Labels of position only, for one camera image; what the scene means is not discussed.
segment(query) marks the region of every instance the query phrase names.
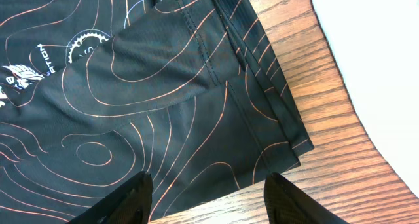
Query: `wood grain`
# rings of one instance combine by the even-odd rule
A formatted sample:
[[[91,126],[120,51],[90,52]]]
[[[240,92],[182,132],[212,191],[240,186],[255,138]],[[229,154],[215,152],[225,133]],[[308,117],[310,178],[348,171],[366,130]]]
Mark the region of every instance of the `wood grain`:
[[[359,122],[310,0],[250,0],[315,149],[284,174],[349,223],[419,223],[419,200]],[[153,223],[268,223],[263,182]]]

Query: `white object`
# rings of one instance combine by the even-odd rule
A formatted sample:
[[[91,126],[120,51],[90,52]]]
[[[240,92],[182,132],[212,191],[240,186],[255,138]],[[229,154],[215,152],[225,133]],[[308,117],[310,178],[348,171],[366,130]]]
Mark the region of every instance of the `white object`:
[[[419,0],[312,0],[355,111],[419,196]]]

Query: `wooden table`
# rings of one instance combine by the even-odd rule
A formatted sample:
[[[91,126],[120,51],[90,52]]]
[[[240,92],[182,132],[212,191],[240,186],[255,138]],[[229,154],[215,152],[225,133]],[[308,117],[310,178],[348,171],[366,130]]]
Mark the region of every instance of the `wooden table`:
[[[419,200],[366,135],[310,0],[250,0],[315,149],[284,174],[349,223],[419,223]],[[268,223],[264,182],[153,223]]]

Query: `folded shirt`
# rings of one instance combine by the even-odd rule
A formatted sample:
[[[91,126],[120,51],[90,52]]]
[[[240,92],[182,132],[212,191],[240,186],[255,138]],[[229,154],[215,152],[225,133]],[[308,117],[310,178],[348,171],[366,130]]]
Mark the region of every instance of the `folded shirt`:
[[[7,1],[8,223],[69,221],[141,170],[157,219],[292,169],[313,149],[249,0]]]

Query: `wooden floor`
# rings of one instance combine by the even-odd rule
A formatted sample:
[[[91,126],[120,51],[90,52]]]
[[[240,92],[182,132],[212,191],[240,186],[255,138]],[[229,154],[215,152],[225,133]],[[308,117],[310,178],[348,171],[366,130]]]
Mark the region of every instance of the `wooden floor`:
[[[284,176],[349,223],[419,223],[419,200],[362,128],[310,0],[250,1],[316,147]],[[153,223],[268,223],[263,185]]]

